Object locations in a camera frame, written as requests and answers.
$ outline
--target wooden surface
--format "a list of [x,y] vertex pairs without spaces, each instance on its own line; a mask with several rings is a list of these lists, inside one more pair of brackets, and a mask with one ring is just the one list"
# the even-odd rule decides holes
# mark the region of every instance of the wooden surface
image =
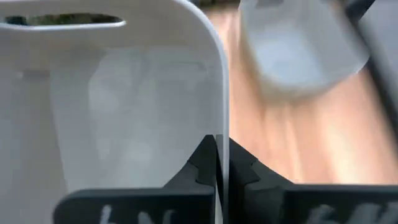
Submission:
[[236,6],[205,12],[228,55],[235,141],[297,183],[398,183],[398,150],[365,68],[322,95],[266,103],[242,51]]

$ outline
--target blurry white object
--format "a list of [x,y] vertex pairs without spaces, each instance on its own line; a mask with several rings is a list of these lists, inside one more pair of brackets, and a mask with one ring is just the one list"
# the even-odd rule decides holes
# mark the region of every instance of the blurry white object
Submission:
[[205,15],[185,0],[0,2],[3,18],[75,12],[124,21],[0,24],[2,222],[50,223],[79,189],[162,187],[206,134],[228,180],[228,67]]
[[348,21],[319,0],[242,0],[243,37],[264,94],[326,90],[368,60]]

